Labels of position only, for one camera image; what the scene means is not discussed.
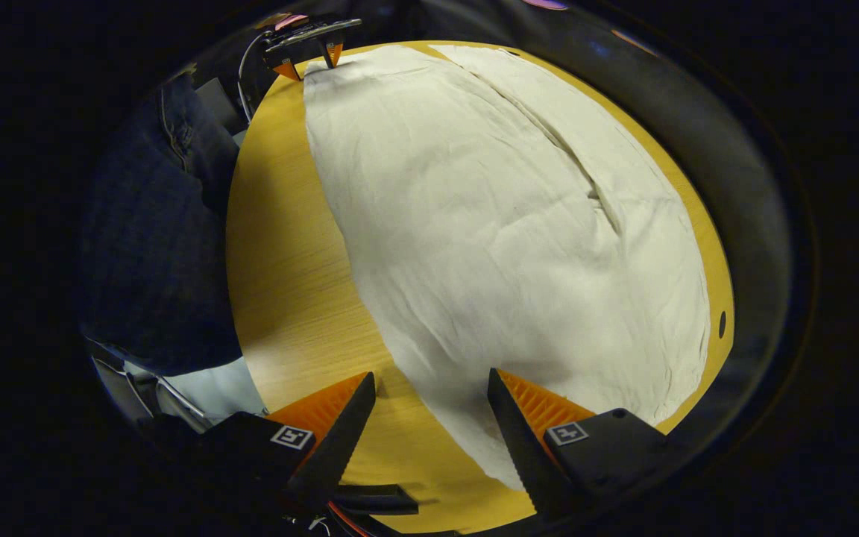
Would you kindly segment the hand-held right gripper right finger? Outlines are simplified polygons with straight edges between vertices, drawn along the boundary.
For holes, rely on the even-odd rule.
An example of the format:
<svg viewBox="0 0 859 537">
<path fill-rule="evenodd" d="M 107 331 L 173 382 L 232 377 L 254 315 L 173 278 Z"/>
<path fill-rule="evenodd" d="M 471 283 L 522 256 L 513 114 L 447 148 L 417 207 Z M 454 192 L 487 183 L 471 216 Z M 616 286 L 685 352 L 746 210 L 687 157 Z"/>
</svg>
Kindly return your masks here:
<svg viewBox="0 0 859 537">
<path fill-rule="evenodd" d="M 610 509 L 664 478 L 679 446 L 624 408 L 592 412 L 504 371 L 488 372 L 488 404 L 544 522 Z"/>
</svg>

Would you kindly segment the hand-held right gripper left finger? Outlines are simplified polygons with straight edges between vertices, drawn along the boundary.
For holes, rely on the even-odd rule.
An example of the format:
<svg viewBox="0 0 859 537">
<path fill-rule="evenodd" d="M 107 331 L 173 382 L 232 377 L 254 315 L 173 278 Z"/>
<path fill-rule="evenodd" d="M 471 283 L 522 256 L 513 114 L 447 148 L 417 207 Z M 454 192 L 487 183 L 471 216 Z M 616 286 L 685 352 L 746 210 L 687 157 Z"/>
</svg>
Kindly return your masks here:
<svg viewBox="0 0 859 537">
<path fill-rule="evenodd" d="M 180 442 L 176 481 L 239 523 L 311 515 L 336 492 L 375 402 L 363 371 L 265 417 L 235 412 Z"/>
</svg>

